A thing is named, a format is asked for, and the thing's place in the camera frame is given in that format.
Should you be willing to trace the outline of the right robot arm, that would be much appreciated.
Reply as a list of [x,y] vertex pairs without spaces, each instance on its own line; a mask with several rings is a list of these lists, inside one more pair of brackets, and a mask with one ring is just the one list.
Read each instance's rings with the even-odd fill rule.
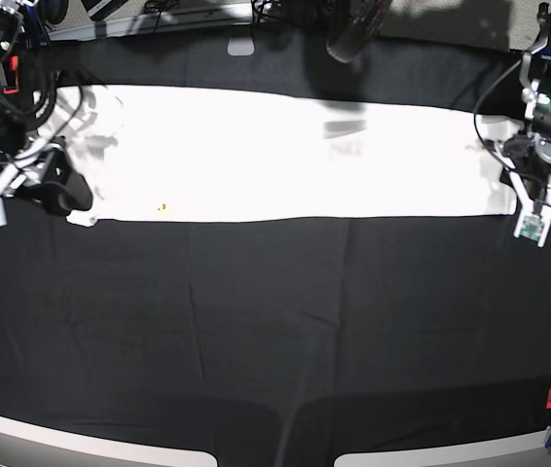
[[0,1],[0,227],[7,223],[7,198],[55,216],[93,204],[67,154],[67,124],[38,132],[55,110],[62,75],[45,66],[40,52],[50,44],[49,26],[64,19],[67,7],[65,1]]

